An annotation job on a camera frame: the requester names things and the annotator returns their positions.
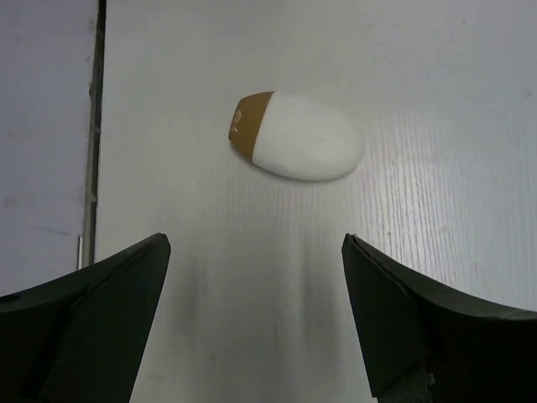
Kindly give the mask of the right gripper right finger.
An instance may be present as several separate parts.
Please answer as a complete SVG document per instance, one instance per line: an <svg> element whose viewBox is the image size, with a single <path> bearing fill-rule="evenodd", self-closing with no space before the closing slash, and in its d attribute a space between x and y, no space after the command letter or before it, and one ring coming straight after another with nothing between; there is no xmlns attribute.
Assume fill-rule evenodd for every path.
<svg viewBox="0 0 537 403"><path fill-rule="evenodd" d="M380 402L533 402L536 314L468 295L355 235L341 248L372 396Z"/></svg>

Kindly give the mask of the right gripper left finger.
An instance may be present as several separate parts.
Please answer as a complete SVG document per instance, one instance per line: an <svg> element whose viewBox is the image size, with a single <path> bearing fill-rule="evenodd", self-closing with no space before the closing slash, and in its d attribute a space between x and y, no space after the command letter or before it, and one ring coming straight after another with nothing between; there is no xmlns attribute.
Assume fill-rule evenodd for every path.
<svg viewBox="0 0 537 403"><path fill-rule="evenodd" d="M1 299L3 402L130 400L170 257L156 233Z"/></svg>

